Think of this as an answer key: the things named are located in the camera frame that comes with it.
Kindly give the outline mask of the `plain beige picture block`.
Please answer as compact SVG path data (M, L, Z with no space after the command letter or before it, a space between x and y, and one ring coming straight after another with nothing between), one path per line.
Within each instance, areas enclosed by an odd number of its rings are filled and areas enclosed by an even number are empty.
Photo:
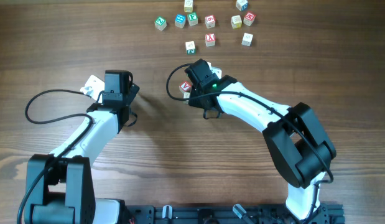
M183 98L184 98L183 103L187 105L188 104L188 98L190 98L190 92L185 92L183 94Z

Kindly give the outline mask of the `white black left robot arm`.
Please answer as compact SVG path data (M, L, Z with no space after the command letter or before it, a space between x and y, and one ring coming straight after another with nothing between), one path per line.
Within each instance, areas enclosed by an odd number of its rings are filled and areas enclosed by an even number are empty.
M49 154L27 163L26 192L18 223L134 223L124 200L96 198L91 166L124 126L139 87L127 70L107 70L104 80L91 76L80 94L95 99L80 127Z

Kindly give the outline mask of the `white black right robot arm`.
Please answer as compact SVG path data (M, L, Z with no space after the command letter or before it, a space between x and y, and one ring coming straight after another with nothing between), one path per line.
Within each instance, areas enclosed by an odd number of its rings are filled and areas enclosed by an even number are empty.
M192 83L189 105L230 114L262 133L277 171L289 185L287 209L302 223L312 221L320 205L320 186L334 180L330 164L336 149L311 107L269 101L231 76L219 78L203 59L185 67Z

